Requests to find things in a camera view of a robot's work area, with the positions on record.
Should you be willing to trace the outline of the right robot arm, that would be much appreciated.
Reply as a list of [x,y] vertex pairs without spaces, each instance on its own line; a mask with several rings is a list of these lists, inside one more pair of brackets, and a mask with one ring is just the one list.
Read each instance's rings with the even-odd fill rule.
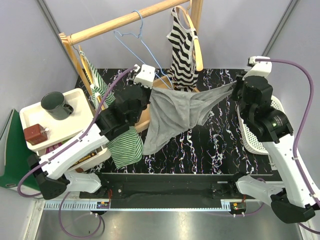
[[294,162],[293,128],[286,114],[271,106],[273,87],[264,76],[236,76],[231,98],[238,104],[239,116],[267,150],[284,187],[259,181],[246,173],[236,173],[227,185],[228,195],[251,196],[270,206],[284,223],[307,222],[319,206]]

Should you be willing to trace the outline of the grey tank top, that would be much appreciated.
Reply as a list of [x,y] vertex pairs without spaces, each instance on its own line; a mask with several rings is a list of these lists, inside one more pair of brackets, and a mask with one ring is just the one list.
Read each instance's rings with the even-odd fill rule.
[[154,88],[150,95],[150,123],[143,155],[157,153],[171,138],[203,126],[210,111],[232,93],[234,83],[201,92]]

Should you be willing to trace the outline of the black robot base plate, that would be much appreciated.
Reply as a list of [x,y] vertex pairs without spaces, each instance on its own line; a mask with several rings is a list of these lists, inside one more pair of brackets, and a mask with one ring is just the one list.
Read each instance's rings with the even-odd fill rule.
[[111,209],[169,210],[213,209],[221,201],[243,200],[232,189],[227,175],[101,173],[102,187],[95,193],[81,192],[81,199],[111,198]]

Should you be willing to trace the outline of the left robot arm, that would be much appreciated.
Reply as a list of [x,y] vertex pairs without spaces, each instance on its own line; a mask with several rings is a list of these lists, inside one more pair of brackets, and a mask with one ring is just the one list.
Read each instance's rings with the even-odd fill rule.
[[64,192],[87,192],[97,198],[108,193],[108,186],[94,173],[78,173],[70,167],[80,158],[106,145],[117,167],[137,162],[142,157],[143,142],[135,124],[150,102],[151,88],[141,84],[128,85],[100,111],[78,135],[56,150],[27,159],[40,193],[52,200]]

